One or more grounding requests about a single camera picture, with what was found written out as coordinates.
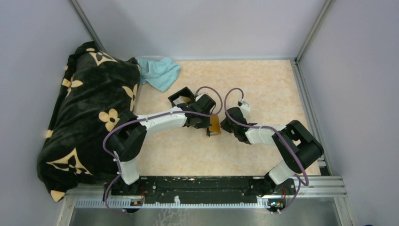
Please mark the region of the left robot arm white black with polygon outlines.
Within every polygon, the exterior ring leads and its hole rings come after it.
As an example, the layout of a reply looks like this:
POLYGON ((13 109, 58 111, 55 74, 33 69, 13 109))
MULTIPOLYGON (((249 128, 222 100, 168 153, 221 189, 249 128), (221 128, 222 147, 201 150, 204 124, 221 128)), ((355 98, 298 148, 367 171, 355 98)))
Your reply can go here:
POLYGON ((122 188, 130 195, 141 189, 136 158, 147 137, 167 129, 206 129, 211 126, 210 118, 216 102, 208 94, 176 96, 170 102, 172 108, 160 113, 134 115, 128 112, 103 140, 103 149, 117 164, 117 175, 123 180, 122 188))

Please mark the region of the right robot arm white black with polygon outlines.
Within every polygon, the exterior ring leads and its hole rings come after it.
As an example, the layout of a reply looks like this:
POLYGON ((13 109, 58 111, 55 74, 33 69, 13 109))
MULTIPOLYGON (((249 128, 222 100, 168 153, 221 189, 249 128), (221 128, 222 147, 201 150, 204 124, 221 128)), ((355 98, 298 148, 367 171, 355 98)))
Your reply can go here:
POLYGON ((242 143, 277 147, 283 159, 264 176, 267 192, 277 194, 287 179, 304 172, 324 154, 324 149, 300 121, 292 120, 279 127, 249 123, 246 120, 249 111, 249 105, 244 102, 225 110, 221 128, 242 143))

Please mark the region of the tan leather card holder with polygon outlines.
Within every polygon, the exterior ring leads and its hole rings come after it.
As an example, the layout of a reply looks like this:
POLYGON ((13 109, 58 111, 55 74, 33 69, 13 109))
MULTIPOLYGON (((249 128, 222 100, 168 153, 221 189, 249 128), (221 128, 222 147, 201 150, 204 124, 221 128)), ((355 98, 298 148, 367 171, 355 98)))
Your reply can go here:
POLYGON ((221 128, 218 115, 210 117, 210 126, 206 129, 206 135, 208 137, 213 137, 220 134, 221 128))

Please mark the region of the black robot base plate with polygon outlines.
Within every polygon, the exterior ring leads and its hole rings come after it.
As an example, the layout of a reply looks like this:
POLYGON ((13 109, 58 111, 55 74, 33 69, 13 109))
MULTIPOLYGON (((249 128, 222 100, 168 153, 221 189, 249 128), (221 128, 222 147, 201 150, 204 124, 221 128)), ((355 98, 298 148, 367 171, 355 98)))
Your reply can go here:
POLYGON ((118 179, 109 191, 112 197, 137 195, 145 204, 171 203, 175 197, 182 204, 254 204, 265 195, 284 200, 286 195, 295 193, 293 179, 268 189, 264 187, 264 176, 141 176, 131 185, 118 179))

